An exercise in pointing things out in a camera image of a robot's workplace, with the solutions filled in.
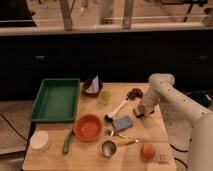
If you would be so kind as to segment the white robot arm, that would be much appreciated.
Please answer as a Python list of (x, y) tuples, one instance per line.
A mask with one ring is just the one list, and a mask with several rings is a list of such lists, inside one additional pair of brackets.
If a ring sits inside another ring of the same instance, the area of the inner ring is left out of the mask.
[(149, 88), (140, 103), (142, 116), (149, 116), (164, 97), (192, 125), (186, 171), (213, 171), (213, 111), (175, 89), (172, 74), (155, 73), (148, 82)]

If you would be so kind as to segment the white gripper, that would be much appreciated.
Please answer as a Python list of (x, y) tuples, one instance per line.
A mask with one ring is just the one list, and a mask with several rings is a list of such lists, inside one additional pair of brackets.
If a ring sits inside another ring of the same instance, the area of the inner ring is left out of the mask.
[(137, 106), (137, 116), (142, 117), (146, 113), (146, 108), (153, 109), (160, 102), (161, 95), (155, 90), (148, 90), (143, 97), (143, 104)]

